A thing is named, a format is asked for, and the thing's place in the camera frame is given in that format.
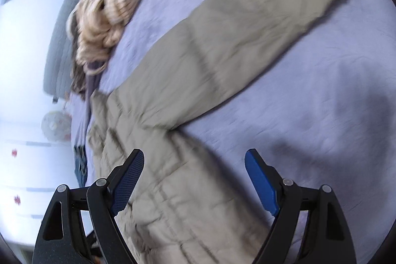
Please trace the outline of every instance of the blue gripper pad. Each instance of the blue gripper pad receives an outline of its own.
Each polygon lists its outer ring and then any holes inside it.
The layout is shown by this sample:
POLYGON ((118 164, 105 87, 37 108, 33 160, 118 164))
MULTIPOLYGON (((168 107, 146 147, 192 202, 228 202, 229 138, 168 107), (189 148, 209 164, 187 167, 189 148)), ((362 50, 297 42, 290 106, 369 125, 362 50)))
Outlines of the blue gripper pad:
POLYGON ((264 209, 269 211, 272 216, 278 215, 280 208, 276 198, 276 190, 272 187, 250 150, 245 154, 245 167, 264 209))
POLYGON ((133 159, 117 187, 113 190, 113 204, 110 208, 113 216, 116 216, 118 212, 124 210, 125 206, 128 204, 128 200, 131 197, 136 183, 143 171, 144 164, 144 154, 140 151, 133 159))

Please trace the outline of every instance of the bed sheet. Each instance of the bed sheet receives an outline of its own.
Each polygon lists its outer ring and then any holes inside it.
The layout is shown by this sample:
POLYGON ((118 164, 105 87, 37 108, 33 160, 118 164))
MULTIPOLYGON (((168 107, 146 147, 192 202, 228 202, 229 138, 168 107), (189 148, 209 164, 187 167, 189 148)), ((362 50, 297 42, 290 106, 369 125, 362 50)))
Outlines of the bed sheet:
MULTIPOLYGON (((119 86, 150 47, 202 1, 142 0, 100 90, 119 86)), ((211 149, 231 184, 267 219, 244 168, 246 150, 256 148, 301 186, 331 185, 358 263, 367 263, 396 218, 395 51, 391 0, 340 0, 250 87, 183 131, 211 149)), ((83 105, 76 96, 73 104, 76 119, 83 105)), ((90 185, 96 177, 88 147, 87 158, 90 185)))

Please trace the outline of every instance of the screw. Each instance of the screw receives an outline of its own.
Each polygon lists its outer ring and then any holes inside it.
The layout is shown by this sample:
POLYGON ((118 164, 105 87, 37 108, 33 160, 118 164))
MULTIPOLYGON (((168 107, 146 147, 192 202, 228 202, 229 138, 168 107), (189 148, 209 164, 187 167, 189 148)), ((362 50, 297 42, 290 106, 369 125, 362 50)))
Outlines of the screw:
POLYGON ((66 185, 60 185, 59 187, 58 187, 58 189, 56 189, 58 192, 60 192, 60 193, 63 193, 65 190, 66 190, 66 185))
POLYGON ((331 187, 330 187, 329 185, 323 185, 323 186, 322 186, 322 190, 323 190, 325 193, 331 193, 331 187))
POLYGON ((104 186, 106 183, 107 183, 107 180, 104 179, 104 178, 100 178, 100 179, 98 179, 98 180, 96 181, 96 185, 99 186, 99 187, 104 186))
POLYGON ((294 181, 292 181, 291 179, 288 179, 288 178, 284 178, 284 179, 282 180, 282 182, 283 182, 283 184, 284 184, 285 186, 292 186, 292 185, 294 184, 294 181))

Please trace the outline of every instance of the gray cushion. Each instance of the gray cushion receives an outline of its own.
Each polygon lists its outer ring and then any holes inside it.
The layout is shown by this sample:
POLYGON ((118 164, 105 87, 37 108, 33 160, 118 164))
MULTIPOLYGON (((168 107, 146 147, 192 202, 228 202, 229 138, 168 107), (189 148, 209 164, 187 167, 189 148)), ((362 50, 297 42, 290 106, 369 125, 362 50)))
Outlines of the gray cushion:
POLYGON ((58 98, 70 92, 72 44, 66 34, 66 21, 79 0, 64 0, 53 29, 44 70, 44 91, 58 98))

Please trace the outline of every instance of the mattress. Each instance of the mattress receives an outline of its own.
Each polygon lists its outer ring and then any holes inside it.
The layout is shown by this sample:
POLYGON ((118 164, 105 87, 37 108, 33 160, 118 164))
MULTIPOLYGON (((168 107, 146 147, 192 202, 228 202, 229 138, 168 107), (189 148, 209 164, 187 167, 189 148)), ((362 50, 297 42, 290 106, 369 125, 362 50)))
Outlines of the mattress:
MULTIPOLYGON (((119 86, 150 47, 203 0, 142 0, 99 89, 119 86)), ((271 224, 244 168, 256 148, 300 186, 329 184, 339 198, 358 263, 396 218, 396 8, 391 0, 339 0, 264 75, 219 109, 183 126, 271 224)), ((83 104, 72 97, 73 119, 83 104)), ((96 179, 87 147, 88 181, 96 179)), ((290 258, 302 238, 298 224, 290 258)))

